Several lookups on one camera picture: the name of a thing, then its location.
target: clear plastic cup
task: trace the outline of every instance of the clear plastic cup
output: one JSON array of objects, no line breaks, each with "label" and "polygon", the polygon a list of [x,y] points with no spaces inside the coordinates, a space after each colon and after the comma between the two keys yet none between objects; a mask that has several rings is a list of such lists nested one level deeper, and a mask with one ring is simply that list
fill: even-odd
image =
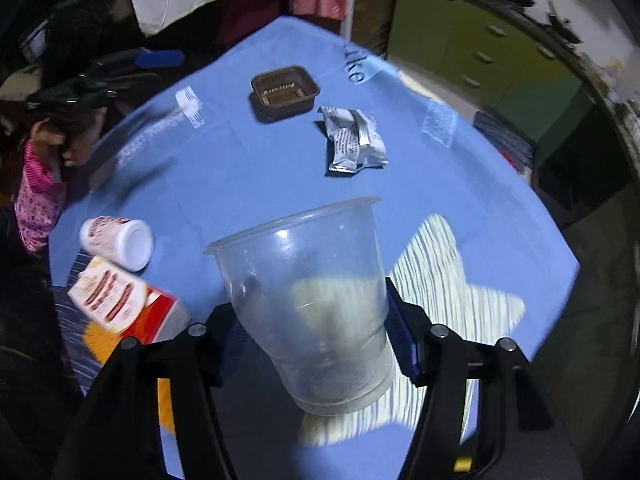
[{"label": "clear plastic cup", "polygon": [[248,229],[207,247],[240,323],[296,404],[340,415],[393,380],[388,306],[368,196]]}]

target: pink polka dot clothing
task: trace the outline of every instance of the pink polka dot clothing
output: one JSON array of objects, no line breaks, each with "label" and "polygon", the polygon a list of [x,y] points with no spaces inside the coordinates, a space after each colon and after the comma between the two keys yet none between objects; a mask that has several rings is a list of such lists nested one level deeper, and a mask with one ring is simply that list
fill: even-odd
[{"label": "pink polka dot clothing", "polygon": [[30,253],[47,245],[66,200],[66,184],[54,182],[49,168],[33,155],[31,141],[24,150],[24,168],[20,192],[15,202],[20,239]]}]

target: silver snack wrapper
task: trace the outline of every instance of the silver snack wrapper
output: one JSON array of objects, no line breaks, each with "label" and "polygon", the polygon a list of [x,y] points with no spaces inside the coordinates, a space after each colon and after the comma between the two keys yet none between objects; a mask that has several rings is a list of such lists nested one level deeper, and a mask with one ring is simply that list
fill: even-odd
[{"label": "silver snack wrapper", "polygon": [[376,121],[360,110],[320,107],[327,136],[334,143],[330,171],[358,173],[388,163],[385,143],[376,132]]}]

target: brown plastic tray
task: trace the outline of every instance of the brown plastic tray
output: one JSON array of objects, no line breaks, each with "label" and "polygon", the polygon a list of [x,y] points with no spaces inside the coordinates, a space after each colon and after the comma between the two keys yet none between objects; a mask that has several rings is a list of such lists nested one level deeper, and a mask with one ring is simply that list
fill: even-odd
[{"label": "brown plastic tray", "polygon": [[287,66],[251,79],[259,105],[272,120],[308,112],[320,88],[301,66]]}]

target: metal screw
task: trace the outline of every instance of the metal screw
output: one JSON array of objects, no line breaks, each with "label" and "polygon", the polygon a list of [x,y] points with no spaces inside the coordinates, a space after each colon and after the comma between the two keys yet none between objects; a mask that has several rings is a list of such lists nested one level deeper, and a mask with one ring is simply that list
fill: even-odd
[{"label": "metal screw", "polygon": [[449,329],[444,325],[436,324],[431,327],[431,333],[436,337],[446,337],[449,335]]},{"label": "metal screw", "polygon": [[129,336],[124,338],[120,342],[120,348],[122,348],[123,350],[131,350],[137,344],[138,344],[138,340],[133,336]]},{"label": "metal screw", "polygon": [[196,323],[194,325],[191,325],[187,330],[187,332],[189,332],[189,335],[192,337],[201,336],[204,333],[206,333],[206,331],[207,331],[207,327],[204,326],[202,323]]},{"label": "metal screw", "polygon": [[507,352],[513,352],[518,345],[513,339],[509,339],[508,337],[503,337],[500,339],[500,346],[504,348]]}]

